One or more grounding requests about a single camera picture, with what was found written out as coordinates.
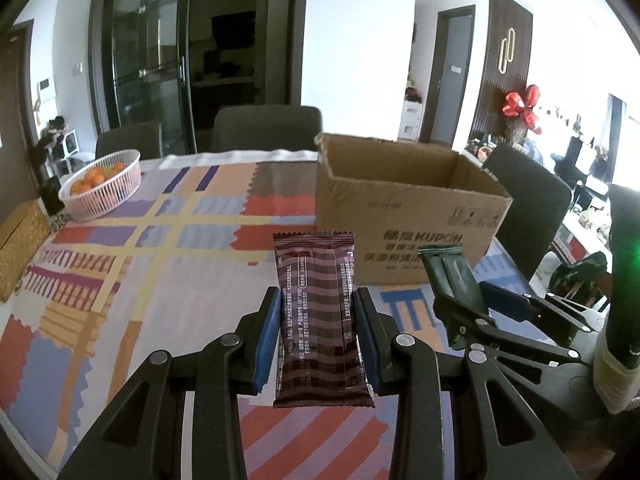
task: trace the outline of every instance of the gold wall decoration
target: gold wall decoration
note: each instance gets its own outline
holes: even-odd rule
[[[513,53],[516,48],[516,31],[513,27],[507,32],[507,37],[500,42],[500,56],[498,56],[498,72],[507,73],[507,67],[513,61]]]

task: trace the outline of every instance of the brown snack package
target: brown snack package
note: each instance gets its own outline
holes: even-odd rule
[[[351,317],[353,233],[276,234],[282,290],[277,408],[369,406]]]

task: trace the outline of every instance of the white cabinet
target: white cabinet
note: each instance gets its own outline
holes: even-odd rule
[[[402,106],[400,131],[398,139],[418,140],[420,137],[420,119],[422,118],[422,103],[405,101]]]

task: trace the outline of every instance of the wooden door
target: wooden door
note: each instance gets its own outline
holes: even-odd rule
[[[22,202],[38,198],[24,131],[27,29],[0,37],[0,224]]]
[[[508,92],[524,95],[529,75],[533,14],[514,0],[489,0],[484,70],[470,139],[501,134]]]

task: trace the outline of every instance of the cardboard box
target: cardboard box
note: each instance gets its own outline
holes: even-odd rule
[[[441,146],[333,134],[316,143],[316,222],[355,233],[359,285],[427,282],[425,244],[462,243],[475,267],[511,205],[495,177]]]

